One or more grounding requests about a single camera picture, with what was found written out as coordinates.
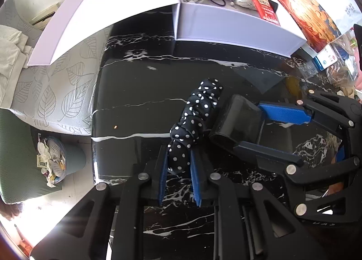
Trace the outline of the black shiny case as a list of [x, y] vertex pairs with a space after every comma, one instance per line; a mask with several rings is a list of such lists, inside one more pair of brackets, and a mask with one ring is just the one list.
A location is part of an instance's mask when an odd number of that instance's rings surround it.
[[232, 95], [220, 111], [210, 132], [210, 140], [226, 148], [242, 141], [257, 144], [265, 120], [265, 113], [242, 95]]

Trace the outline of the red snack packet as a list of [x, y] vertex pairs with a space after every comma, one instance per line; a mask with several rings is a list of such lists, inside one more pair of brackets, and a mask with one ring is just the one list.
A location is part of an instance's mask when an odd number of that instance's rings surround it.
[[252, 0], [261, 19], [280, 26], [279, 20], [268, 0]]

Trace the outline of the green chair cushion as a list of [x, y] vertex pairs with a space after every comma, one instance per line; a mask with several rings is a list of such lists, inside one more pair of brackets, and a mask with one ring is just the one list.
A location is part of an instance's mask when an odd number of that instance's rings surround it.
[[18, 204], [50, 193], [63, 186], [47, 186], [37, 167], [37, 150], [32, 127], [12, 112], [1, 109], [1, 198], [6, 204]]

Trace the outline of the white crumpled cloth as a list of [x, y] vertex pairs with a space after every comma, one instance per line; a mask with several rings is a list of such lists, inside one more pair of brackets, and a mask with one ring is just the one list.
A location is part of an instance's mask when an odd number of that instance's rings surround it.
[[28, 36], [13, 27], [1, 25], [1, 109], [9, 109], [13, 102], [15, 89], [23, 68], [33, 48], [27, 45]]

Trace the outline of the clear plastic bag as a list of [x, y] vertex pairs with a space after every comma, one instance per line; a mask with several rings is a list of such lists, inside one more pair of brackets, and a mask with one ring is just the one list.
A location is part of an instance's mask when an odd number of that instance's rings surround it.
[[312, 65], [312, 70], [326, 74], [334, 87], [354, 87], [360, 76], [360, 51], [353, 28], [316, 53], [308, 45], [295, 52]]

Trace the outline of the large white orange bag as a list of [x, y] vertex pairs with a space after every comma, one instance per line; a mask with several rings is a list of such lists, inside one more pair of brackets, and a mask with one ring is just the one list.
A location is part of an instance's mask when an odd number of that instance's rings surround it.
[[355, 0], [278, 0], [295, 20], [307, 44], [319, 53], [361, 21]]

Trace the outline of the blue white medicine box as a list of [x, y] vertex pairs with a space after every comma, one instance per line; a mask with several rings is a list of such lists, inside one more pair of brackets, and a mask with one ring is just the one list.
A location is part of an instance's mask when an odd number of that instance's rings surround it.
[[319, 53], [316, 53], [307, 43], [301, 48], [308, 55], [313, 56], [312, 62], [319, 71], [327, 69], [338, 61], [338, 56], [330, 44], [326, 45]]

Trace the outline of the white open gift box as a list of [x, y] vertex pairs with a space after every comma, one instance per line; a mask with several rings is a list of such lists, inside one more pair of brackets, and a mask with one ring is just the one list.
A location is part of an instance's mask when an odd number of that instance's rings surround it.
[[244, 46], [291, 56], [306, 38], [282, 6], [277, 23], [257, 11], [230, 4], [184, 0], [65, 0], [40, 35], [30, 65], [50, 65], [83, 40], [119, 21], [148, 11], [166, 8], [172, 16], [174, 38]]

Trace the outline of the grey leaf pattern pillow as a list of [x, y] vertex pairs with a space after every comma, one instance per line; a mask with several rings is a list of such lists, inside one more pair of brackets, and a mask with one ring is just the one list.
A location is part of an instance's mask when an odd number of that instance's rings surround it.
[[[2, 5], [1, 25], [22, 31], [33, 49], [42, 33], [18, 15], [14, 0]], [[28, 64], [8, 110], [40, 130], [91, 135], [93, 93], [110, 30], [86, 38], [49, 66]]]

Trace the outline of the blue waste bin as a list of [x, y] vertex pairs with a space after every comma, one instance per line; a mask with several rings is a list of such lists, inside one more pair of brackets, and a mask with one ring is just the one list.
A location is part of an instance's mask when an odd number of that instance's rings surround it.
[[47, 186], [56, 187], [67, 175], [82, 170], [86, 165], [84, 151], [71, 144], [63, 144], [53, 136], [38, 134], [37, 168], [47, 179]]

